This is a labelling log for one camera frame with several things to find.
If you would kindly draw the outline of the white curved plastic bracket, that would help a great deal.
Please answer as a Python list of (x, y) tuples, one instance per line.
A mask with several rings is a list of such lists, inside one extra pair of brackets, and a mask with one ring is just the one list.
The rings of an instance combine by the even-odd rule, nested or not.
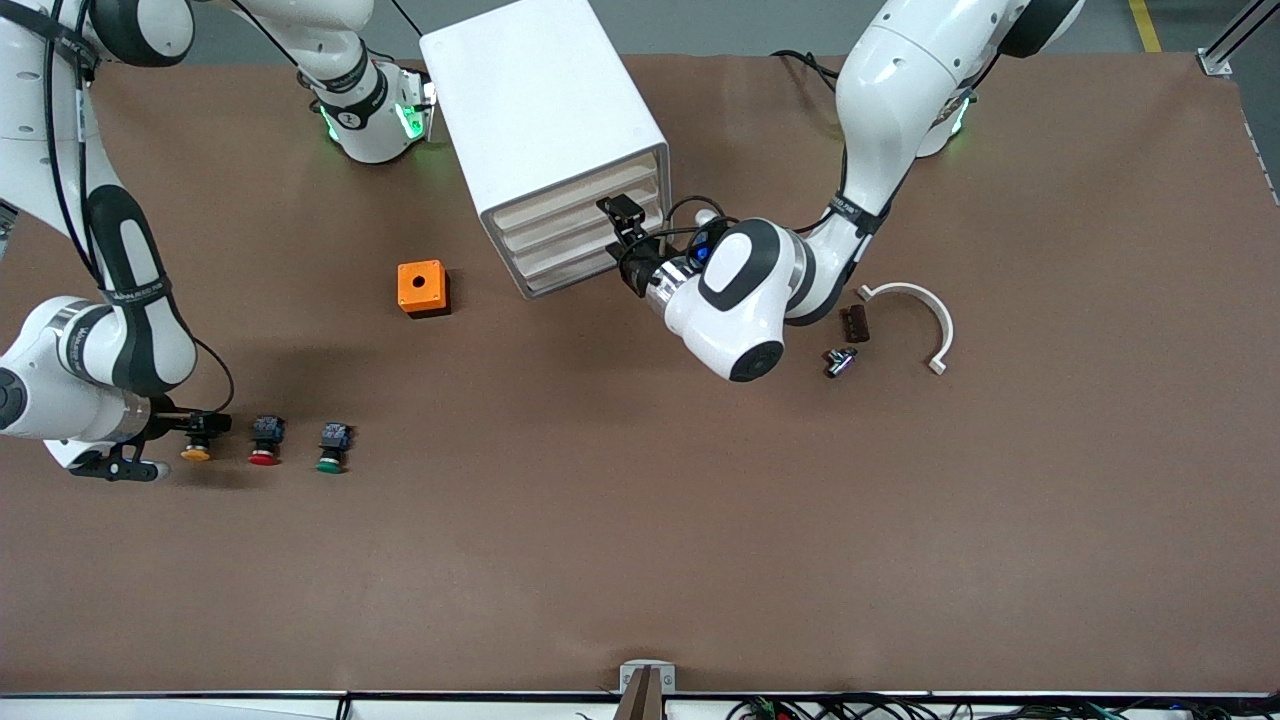
[(858, 288), (859, 297), (868, 302), (881, 296), (893, 293), (915, 299), (933, 314), (940, 327), (940, 343), (934, 354), (927, 361), (927, 366), (936, 375), (943, 375), (948, 369), (947, 356), (952, 350), (956, 338), (956, 327), (951, 311), (940, 296), (915, 283), (890, 282), (876, 287), (863, 284)]

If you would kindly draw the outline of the orange button enclosure box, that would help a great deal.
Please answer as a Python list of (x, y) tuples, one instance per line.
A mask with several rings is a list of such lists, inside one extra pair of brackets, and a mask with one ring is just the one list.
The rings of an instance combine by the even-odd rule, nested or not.
[(436, 259), (397, 266), (396, 297), (401, 311), (413, 319), (452, 314), (451, 277)]

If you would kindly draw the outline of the red mushroom push button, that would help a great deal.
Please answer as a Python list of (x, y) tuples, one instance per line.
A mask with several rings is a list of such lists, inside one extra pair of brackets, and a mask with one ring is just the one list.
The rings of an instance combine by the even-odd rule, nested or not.
[(251, 425), (253, 447), (248, 462), (255, 466), (274, 466), (279, 459), (280, 446), (285, 437), (285, 419), (276, 415), (260, 415)]

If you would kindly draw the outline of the aluminium frame profile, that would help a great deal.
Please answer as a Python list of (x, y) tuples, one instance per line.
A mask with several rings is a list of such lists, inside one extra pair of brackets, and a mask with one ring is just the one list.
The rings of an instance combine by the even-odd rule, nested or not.
[(1230, 76), (1233, 55), (1279, 12), (1280, 0), (1247, 0), (1208, 47), (1197, 49), (1201, 69), (1210, 77)]

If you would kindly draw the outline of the green mushroom push button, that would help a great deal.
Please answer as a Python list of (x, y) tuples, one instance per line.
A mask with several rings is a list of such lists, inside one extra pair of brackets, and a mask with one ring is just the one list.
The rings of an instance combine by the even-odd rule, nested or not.
[(346, 455), (349, 452), (353, 438), (353, 427), (342, 421), (326, 423), (317, 445), (320, 456), (315, 470), (326, 474), (343, 474), (346, 471)]

